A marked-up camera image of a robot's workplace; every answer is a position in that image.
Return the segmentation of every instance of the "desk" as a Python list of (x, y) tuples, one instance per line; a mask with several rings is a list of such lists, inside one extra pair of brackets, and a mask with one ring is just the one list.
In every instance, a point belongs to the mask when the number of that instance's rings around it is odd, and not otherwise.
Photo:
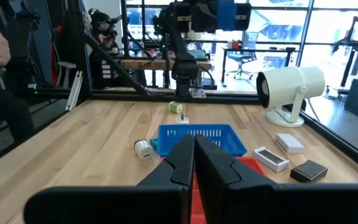
[[(173, 67), (173, 63), (174, 61), (170, 60), (170, 70)], [(142, 67), (142, 69), (144, 70), (165, 70), (165, 64), (166, 64), (165, 60), (160, 60), (160, 59), (154, 60), (153, 62), (150, 62), (150, 60), (138, 60), (138, 59), (125, 59), (121, 61), (121, 65), (125, 69), (138, 69)], [(203, 61), (198, 61), (198, 66), (205, 68), (207, 70), (211, 69), (212, 67), (210, 62), (203, 62)]]
[(285, 67), (287, 67), (290, 64), (290, 60), (291, 60), (291, 54), (293, 52), (299, 52), (299, 50), (295, 50), (295, 48), (293, 47), (287, 47), (286, 50), (257, 50), (257, 49), (227, 49), (227, 48), (223, 48), (223, 68), (222, 68), (222, 78), (221, 78), (221, 82), (222, 82), (222, 86), (226, 87), (227, 85), (224, 84), (224, 74), (226, 72), (225, 66), (226, 66), (226, 57), (227, 57), (227, 52), (274, 52), (274, 53), (287, 53), (287, 56), (285, 58)]
[[(312, 159), (328, 168), (323, 182), (358, 182), (358, 165), (308, 126), (283, 128), (265, 119), (252, 105), (185, 104), (191, 123), (227, 123), (248, 148), (266, 146), (291, 160), (276, 182), (294, 182), (290, 169)], [(167, 103), (86, 101), (0, 159), (0, 223), (22, 224), (23, 205), (41, 189), (59, 185), (136, 185), (159, 164), (159, 156), (140, 161), (133, 143), (157, 136), (160, 124), (173, 124), (177, 114)], [(303, 154), (285, 154), (276, 133), (293, 134)]]
[[(173, 60), (170, 60), (170, 70), (172, 70), (173, 67)], [(207, 71), (210, 70), (212, 68), (211, 62), (208, 61), (197, 61), (198, 66), (206, 69)], [(121, 61), (121, 65), (125, 68), (125, 69), (143, 69), (143, 70), (165, 70), (165, 65), (166, 62), (165, 60), (161, 60), (161, 59), (157, 59), (154, 61), (150, 61), (150, 60), (138, 60), (138, 59), (125, 59)], [(202, 81), (202, 70), (198, 69), (198, 74), (197, 74), (197, 78), (198, 78), (198, 83), (201, 83)], [(170, 77), (169, 74), (168, 75), (164, 75), (164, 87), (165, 88), (169, 88), (169, 81), (170, 81)], [(157, 87), (155, 84), (155, 74), (153, 74), (153, 88)]]
[(348, 63), (349, 63), (349, 68), (346, 68), (345, 72), (344, 72), (344, 75), (347, 74), (346, 76), (349, 75), (349, 72), (351, 75), (357, 75), (357, 71), (358, 71), (358, 41), (345, 41), (345, 42), (339, 42), (339, 45), (343, 45), (343, 46), (350, 46), (352, 47), (352, 51), (354, 50), (355, 52), (357, 52), (357, 56), (356, 56), (356, 59), (354, 60), (354, 65), (352, 67), (352, 71), (350, 72), (350, 67), (353, 63), (353, 56), (350, 58), (349, 57), (349, 60), (348, 60)]

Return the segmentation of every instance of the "office chair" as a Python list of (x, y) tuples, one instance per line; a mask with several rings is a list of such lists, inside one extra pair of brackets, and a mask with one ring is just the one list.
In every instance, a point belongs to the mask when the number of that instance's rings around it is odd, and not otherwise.
[[(52, 53), (51, 53), (51, 66), (52, 66), (52, 78), (57, 80), (54, 81), (55, 86), (62, 86), (64, 88), (69, 88), (70, 86), (70, 74), (72, 69), (76, 69), (76, 65), (71, 62), (64, 62), (60, 60), (59, 53), (62, 50), (63, 43), (61, 43), (61, 38), (63, 34), (63, 26), (58, 26), (57, 28), (52, 29), (50, 33), (52, 39)], [(64, 81), (61, 83), (62, 75), (64, 75)]]
[[(242, 48), (243, 49), (255, 49), (256, 40), (258, 39), (258, 35), (259, 35), (258, 32), (246, 32), (242, 39)], [(239, 64), (238, 70), (233, 71), (233, 72), (235, 72), (234, 77), (233, 77), (234, 79), (236, 79), (237, 75), (239, 75), (241, 77), (241, 74), (243, 74), (243, 73), (246, 75), (249, 75), (249, 80), (252, 79), (253, 74), (248, 71), (244, 71), (242, 69), (242, 66), (245, 63), (253, 62), (253, 61), (257, 60), (255, 52), (241, 52), (241, 53), (231, 52), (227, 55), (227, 57), (229, 57), (229, 59), (235, 60)]]

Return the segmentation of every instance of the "projector stand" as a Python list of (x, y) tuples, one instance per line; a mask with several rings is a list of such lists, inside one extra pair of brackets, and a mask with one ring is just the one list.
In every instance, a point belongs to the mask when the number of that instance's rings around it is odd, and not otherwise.
[(284, 111), (282, 106), (276, 106), (273, 111), (270, 111), (266, 114), (266, 119), (273, 124), (288, 128), (298, 128), (302, 126), (305, 121), (303, 120), (303, 118), (299, 117), (299, 113), (306, 92), (307, 87), (298, 87), (291, 113)]

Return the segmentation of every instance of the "red tray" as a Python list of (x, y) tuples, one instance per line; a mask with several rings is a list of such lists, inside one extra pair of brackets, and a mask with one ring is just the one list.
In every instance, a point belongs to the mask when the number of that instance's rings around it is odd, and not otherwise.
[[(249, 166), (251, 169), (266, 176), (265, 171), (259, 165), (258, 160), (251, 157), (236, 157), (243, 164)], [(193, 176), (193, 194), (191, 196), (191, 224), (206, 224), (204, 217), (203, 204), (201, 202), (200, 191), (198, 190), (196, 174)]]

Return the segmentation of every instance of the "blue plastic basket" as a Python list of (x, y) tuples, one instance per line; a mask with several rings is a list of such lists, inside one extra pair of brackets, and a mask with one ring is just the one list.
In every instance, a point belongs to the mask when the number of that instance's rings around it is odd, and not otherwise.
[(186, 134), (202, 134), (232, 156), (242, 156), (247, 152), (228, 124), (163, 124), (158, 129), (157, 154), (167, 156)]

